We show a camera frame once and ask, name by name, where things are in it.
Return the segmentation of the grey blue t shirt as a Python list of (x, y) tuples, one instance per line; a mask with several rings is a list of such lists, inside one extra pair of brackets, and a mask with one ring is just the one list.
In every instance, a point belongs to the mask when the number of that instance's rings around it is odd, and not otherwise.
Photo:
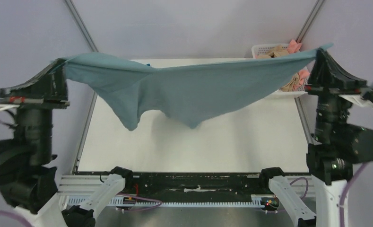
[(277, 91), (299, 71), (299, 62), (306, 66), (316, 52), (167, 68), (91, 52), (63, 58), (63, 72), (91, 87), (130, 131), (151, 110), (195, 128)]

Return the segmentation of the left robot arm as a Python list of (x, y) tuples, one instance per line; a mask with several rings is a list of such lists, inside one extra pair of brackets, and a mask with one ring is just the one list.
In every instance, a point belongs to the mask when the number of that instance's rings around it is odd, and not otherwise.
[(63, 72), (64, 59), (54, 60), (33, 78), (0, 88), (0, 112), (13, 138), (0, 140), (0, 193), (21, 220), (33, 227), (93, 227), (97, 217), (119, 193), (133, 190), (132, 171), (115, 167), (106, 180), (82, 203), (60, 209), (52, 153), (52, 112), (69, 106)]

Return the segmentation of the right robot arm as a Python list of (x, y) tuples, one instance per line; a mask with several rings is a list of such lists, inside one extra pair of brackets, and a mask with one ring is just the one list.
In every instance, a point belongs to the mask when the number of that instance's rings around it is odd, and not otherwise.
[(318, 98), (315, 144), (309, 144), (306, 155), (316, 211), (305, 205), (279, 167), (261, 171), (259, 188), (278, 198), (296, 227), (346, 227), (348, 190), (373, 161), (373, 130), (347, 119), (352, 105), (373, 109), (373, 84), (348, 73), (320, 48), (305, 91)]

